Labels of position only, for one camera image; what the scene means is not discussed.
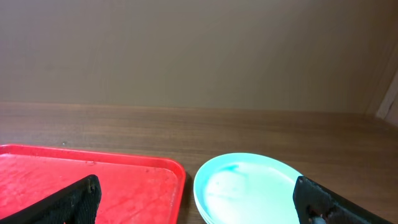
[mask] wall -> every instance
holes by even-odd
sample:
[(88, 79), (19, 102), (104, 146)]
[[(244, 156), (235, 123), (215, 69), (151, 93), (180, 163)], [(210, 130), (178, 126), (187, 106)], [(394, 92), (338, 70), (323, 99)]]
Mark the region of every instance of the wall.
[(397, 10), (395, 0), (4, 0), (0, 101), (364, 113), (380, 103)]

